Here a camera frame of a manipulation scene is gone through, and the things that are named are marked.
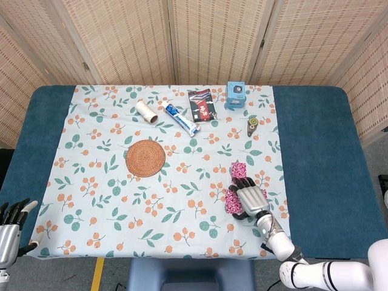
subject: tape measure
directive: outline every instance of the tape measure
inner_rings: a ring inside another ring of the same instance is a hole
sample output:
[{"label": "tape measure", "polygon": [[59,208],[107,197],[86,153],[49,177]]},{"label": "tape measure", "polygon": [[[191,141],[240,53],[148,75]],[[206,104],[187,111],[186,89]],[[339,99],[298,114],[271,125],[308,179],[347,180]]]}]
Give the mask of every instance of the tape measure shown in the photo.
[{"label": "tape measure", "polygon": [[257,118],[249,118],[248,119],[247,134],[248,134],[249,137],[256,130],[258,124],[259,124],[259,121],[257,120]]},{"label": "tape measure", "polygon": [[249,124],[252,126],[257,126],[259,124],[259,121],[257,118],[249,118]]}]

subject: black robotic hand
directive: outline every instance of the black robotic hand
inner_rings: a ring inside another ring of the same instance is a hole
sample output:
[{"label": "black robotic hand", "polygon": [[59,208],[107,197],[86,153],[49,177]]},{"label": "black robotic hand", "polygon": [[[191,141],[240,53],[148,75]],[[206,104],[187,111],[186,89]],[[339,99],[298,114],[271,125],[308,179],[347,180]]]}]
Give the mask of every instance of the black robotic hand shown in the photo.
[{"label": "black robotic hand", "polygon": [[269,211],[269,203],[262,193],[259,186],[253,182],[252,178],[233,178],[233,185],[229,190],[235,192],[241,201],[244,212],[242,214],[233,214],[233,217],[239,220],[248,216],[256,217],[263,211]]},{"label": "black robotic hand", "polygon": [[37,201],[30,201],[29,198],[17,202],[9,207],[8,203],[0,206],[0,269],[7,269],[12,266],[17,257],[25,255],[35,249],[38,242],[33,242],[25,247],[19,248],[20,236],[28,213],[38,205]]}]

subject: cardboard tube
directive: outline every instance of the cardboard tube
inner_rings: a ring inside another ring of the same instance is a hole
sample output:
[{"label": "cardboard tube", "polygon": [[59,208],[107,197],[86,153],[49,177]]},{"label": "cardboard tube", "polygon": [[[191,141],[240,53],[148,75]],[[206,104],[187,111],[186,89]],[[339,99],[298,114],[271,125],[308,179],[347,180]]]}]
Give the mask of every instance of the cardboard tube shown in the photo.
[{"label": "cardboard tube", "polygon": [[135,109],[144,117],[149,123],[154,123],[158,119],[158,115],[151,110],[143,101],[139,101],[135,105]]}]

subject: bamboo folding screen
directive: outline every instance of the bamboo folding screen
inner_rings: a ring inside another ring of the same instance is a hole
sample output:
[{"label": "bamboo folding screen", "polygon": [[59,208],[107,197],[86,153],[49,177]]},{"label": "bamboo folding screen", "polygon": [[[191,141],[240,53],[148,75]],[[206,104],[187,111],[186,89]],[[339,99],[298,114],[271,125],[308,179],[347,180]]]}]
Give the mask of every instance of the bamboo folding screen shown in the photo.
[{"label": "bamboo folding screen", "polygon": [[347,92],[360,136],[387,127],[388,22],[335,85]]},{"label": "bamboo folding screen", "polygon": [[16,145],[41,85],[228,80],[342,87],[363,139],[388,122],[387,27],[373,32],[387,11],[386,0],[2,0],[0,145]]}]

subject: blue box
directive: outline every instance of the blue box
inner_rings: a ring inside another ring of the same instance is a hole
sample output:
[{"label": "blue box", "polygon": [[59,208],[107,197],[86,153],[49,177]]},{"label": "blue box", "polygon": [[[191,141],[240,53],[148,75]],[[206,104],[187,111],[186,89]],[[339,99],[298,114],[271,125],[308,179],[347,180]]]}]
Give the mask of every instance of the blue box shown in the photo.
[{"label": "blue box", "polygon": [[243,108],[246,99],[245,82],[229,81],[226,86],[225,108]]}]

